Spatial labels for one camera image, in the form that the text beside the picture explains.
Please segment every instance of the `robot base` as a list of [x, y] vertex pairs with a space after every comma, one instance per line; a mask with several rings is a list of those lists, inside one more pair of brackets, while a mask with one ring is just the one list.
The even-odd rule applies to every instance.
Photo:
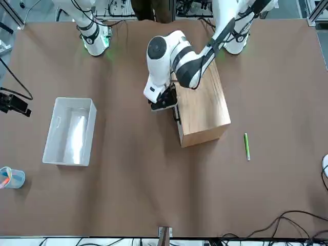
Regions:
[[230, 43], [226, 43], [224, 45], [224, 48], [233, 55], [238, 55], [246, 46], [247, 44], [247, 39], [248, 39], [249, 35], [247, 35], [247, 37], [245, 38], [245, 40], [241, 43], [237, 42], [235, 39], [232, 40]]
[[94, 40], [93, 44], [89, 44], [86, 40], [84, 40], [84, 38], [82, 38], [84, 47], [88, 50], [90, 55], [99, 56], [109, 47], [111, 34], [111, 27], [104, 27], [99, 25], [99, 35]]

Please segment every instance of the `white object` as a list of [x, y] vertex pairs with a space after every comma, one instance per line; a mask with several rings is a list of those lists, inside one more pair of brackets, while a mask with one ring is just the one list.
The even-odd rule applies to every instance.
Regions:
[[325, 155], [324, 158], [322, 159], [322, 169], [324, 169], [324, 174], [326, 177], [328, 177], [328, 168], [325, 169], [325, 167], [328, 166], [328, 155]]
[[0, 189], [18, 189], [25, 182], [25, 173], [21, 170], [3, 167], [0, 169]]
[[96, 107], [89, 98], [58, 97], [42, 162], [88, 166], [96, 112]]
[[228, 52], [240, 53], [247, 43], [254, 17], [274, 8], [278, 0], [213, 0], [215, 32], [203, 50], [196, 54], [181, 31], [156, 36], [147, 47], [149, 77], [143, 94], [153, 104], [169, 108], [165, 101], [170, 90], [171, 69], [180, 86], [196, 89], [205, 70], [225, 45]]
[[91, 11], [96, 0], [53, 0], [53, 2], [75, 20], [83, 36], [84, 46], [91, 55], [99, 56], [108, 48], [108, 27], [95, 20]]

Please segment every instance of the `floor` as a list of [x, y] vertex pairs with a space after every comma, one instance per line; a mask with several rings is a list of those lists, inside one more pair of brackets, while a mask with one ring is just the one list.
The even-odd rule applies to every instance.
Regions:
[[[27, 22], [54, 22], [56, 17], [57, 8], [54, 6], [51, 0], [40, 0], [40, 2], [35, 5], [35, 7], [30, 11], [29, 15], [27, 13], [31, 6], [36, 2], [35, 0], [25, 0], [25, 9], [22, 9], [19, 6], [18, 0], [9, 1], [17, 13], [21, 16], [22, 19], [26, 19]], [[266, 18], [302, 18], [305, 14], [305, 4], [304, 0], [279, 0], [279, 8], [272, 10]], [[11, 19], [11, 17], [4, 12], [3, 9], [0, 9], [0, 19], [11, 27], [14, 30], [17, 30], [17, 24]], [[71, 21], [69, 16], [62, 14], [60, 16], [60, 21]], [[7, 44], [14, 45], [15, 34], [10, 35], [4, 30], [0, 30], [0, 38]], [[328, 60], [328, 30], [318, 30], [318, 38], [321, 44], [323, 56]], [[2, 57], [6, 63], [10, 60], [10, 53]], [[3, 66], [0, 66], [0, 85], [2, 83], [3, 77], [5, 74], [5, 69]], [[21, 239], [6, 239], [0, 238], [0, 246], [37, 246], [42, 242], [41, 238], [21, 238]], [[110, 238], [85, 238], [80, 242], [79, 245], [85, 243], [96, 243], [100, 245], [110, 244], [115, 242], [117, 239]], [[47, 239], [43, 246], [75, 246], [79, 238], [51, 238]], [[115, 246], [139, 246], [139, 239], [135, 239], [132, 242], [131, 238], [126, 238], [118, 243]], [[143, 239], [143, 245], [155, 246], [157, 245], [158, 240], [156, 239]], [[202, 246], [203, 241], [171, 241], [171, 243], [184, 246]], [[279, 246], [285, 246], [285, 243], [277, 243]], [[299, 243], [292, 243], [293, 246], [299, 246]], [[262, 242], [229, 242], [229, 246], [263, 246]]]

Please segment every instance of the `metal frame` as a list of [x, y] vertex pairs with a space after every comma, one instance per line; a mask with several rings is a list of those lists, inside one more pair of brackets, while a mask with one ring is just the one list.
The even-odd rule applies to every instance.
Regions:
[[13, 20], [20, 26], [24, 26], [25, 23], [23, 19], [17, 14], [17, 12], [11, 7], [7, 0], [0, 0], [0, 5], [5, 9], [5, 11], [13, 18]]
[[0, 39], [0, 57], [9, 51], [12, 50], [11, 45], [6, 45], [1, 39]]
[[315, 21], [318, 19], [318, 17], [323, 13], [323, 11], [328, 7], [328, 0], [321, 0], [318, 5], [315, 7], [315, 9], [309, 14], [308, 16], [308, 24], [309, 26], [315, 26]]

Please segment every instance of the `brown table surface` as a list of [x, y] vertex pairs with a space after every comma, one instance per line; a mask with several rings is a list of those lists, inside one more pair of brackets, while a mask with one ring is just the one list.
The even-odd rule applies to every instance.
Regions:
[[[261, 20], [242, 54], [221, 51], [232, 123], [221, 140], [185, 149], [172, 111], [152, 113], [142, 94], [149, 40], [176, 29], [197, 52], [209, 40], [196, 20], [122, 23], [112, 48], [91, 57], [74, 23], [18, 33], [10, 67], [35, 99], [30, 118], [1, 114], [1, 164], [27, 175], [22, 189], [0, 190], [1, 235], [157, 236], [158, 226], [171, 226], [175, 237], [246, 236], [286, 210], [328, 217], [320, 178], [328, 74], [315, 29], [301, 19]], [[23, 92], [16, 84], [7, 73], [4, 85]], [[57, 97], [90, 97], [97, 107], [86, 168], [42, 163]], [[328, 227], [304, 214], [288, 217], [310, 235]], [[300, 237], [286, 221], [277, 236]]]

